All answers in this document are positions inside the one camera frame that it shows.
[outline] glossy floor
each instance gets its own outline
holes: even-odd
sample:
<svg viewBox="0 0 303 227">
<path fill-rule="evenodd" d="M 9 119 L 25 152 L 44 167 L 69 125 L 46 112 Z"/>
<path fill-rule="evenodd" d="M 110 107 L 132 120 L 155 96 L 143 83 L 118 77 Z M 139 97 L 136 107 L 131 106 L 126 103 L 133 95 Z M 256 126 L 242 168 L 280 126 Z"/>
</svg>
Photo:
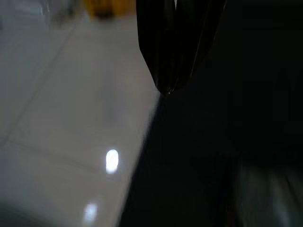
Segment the glossy floor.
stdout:
<svg viewBox="0 0 303 227">
<path fill-rule="evenodd" d="M 1 204 L 55 226 L 115 226 L 159 97 L 135 16 L 0 38 Z"/>
</svg>

